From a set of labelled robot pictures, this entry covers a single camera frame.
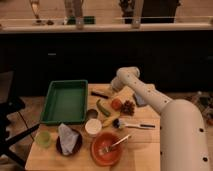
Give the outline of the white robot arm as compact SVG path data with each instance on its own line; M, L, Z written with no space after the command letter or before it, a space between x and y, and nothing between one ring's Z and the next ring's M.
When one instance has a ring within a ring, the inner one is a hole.
M110 83L111 90L125 86L160 115L160 170L211 171L205 125L200 110L185 99L172 99L140 79L137 67L122 67Z

